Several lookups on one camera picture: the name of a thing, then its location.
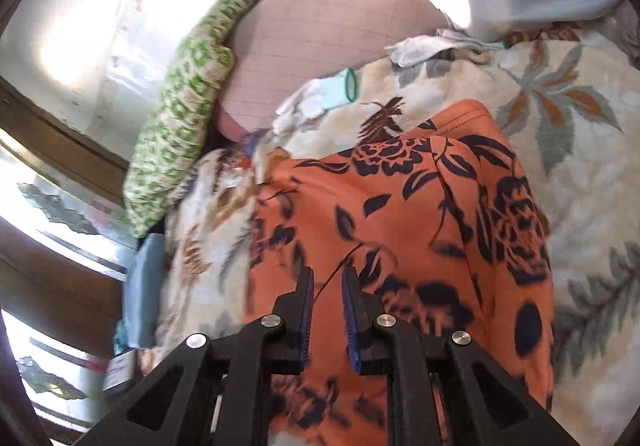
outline light blue towel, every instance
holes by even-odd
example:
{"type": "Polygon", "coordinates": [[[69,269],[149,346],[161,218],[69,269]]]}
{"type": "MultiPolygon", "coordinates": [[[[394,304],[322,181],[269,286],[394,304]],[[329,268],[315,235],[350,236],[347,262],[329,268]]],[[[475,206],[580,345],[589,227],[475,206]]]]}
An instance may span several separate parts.
{"type": "Polygon", "coordinates": [[[127,272],[123,322],[129,347],[146,349],[156,344],[160,291],[166,276],[164,235],[150,233],[127,272]]]}

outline orange floral fabric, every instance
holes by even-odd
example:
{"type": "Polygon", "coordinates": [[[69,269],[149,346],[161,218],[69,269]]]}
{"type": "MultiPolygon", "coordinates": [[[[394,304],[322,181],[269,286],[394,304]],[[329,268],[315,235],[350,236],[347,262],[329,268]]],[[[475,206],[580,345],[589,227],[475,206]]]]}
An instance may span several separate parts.
{"type": "Polygon", "coordinates": [[[464,100],[386,141],[286,159],[260,185],[246,319],[315,274],[309,360],[273,381],[272,426],[312,444],[386,444],[381,378],[351,371],[340,276],[424,333],[466,330],[540,404],[552,393],[544,217],[486,108],[464,100]]]}

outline metal screw head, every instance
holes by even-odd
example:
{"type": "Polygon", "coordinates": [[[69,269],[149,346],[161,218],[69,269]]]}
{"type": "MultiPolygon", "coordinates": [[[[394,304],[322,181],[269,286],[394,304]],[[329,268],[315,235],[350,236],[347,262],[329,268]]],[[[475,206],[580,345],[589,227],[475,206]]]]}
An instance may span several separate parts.
{"type": "Polygon", "coordinates": [[[451,339],[456,345],[468,345],[471,343],[471,336],[466,331],[455,331],[451,335],[451,339]]]}
{"type": "Polygon", "coordinates": [[[263,316],[260,320],[263,327],[277,327],[282,322],[282,318],[277,314],[268,314],[267,316],[263,316]]]}
{"type": "Polygon", "coordinates": [[[192,349],[199,349],[207,342],[207,337],[204,334],[192,334],[187,338],[187,346],[192,349]]]}
{"type": "Polygon", "coordinates": [[[396,324],[396,317],[390,314],[381,314],[376,318],[376,323],[380,327],[393,327],[396,324]]]}

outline pink pillow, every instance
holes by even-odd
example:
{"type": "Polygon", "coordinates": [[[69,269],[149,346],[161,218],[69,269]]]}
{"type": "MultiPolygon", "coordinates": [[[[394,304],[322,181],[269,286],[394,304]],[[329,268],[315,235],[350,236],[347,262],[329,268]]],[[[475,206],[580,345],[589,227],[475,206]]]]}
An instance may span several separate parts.
{"type": "Polygon", "coordinates": [[[228,40],[236,67],[218,96],[217,127],[234,141],[267,128],[311,78],[382,58],[385,46],[447,26],[428,0],[262,0],[228,40]]]}

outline floral blanket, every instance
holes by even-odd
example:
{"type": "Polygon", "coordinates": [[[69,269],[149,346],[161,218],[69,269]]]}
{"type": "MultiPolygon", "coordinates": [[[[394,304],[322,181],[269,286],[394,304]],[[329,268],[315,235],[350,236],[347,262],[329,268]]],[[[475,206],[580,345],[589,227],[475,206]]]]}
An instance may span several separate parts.
{"type": "MultiPolygon", "coordinates": [[[[357,102],[206,155],[170,198],[172,267],[158,346],[143,367],[193,332],[238,330],[257,184],[282,159],[396,136],[475,99],[509,138],[548,218],[552,415],[581,445],[612,445],[640,405],[640,71],[592,30],[561,26],[534,38],[482,54],[449,50],[412,68],[380,59],[358,71],[357,102]]],[[[330,396],[308,396],[329,418],[330,396]]]]}

